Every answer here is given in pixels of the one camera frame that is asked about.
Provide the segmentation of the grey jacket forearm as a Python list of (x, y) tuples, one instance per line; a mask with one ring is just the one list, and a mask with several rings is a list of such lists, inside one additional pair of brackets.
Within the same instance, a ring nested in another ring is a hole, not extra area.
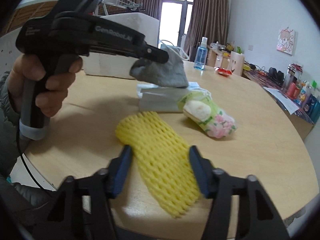
[(7, 82), (9, 74), (1, 75), (1, 177), (4, 179), (10, 175), (20, 156), (16, 142), (20, 114), (12, 106)]

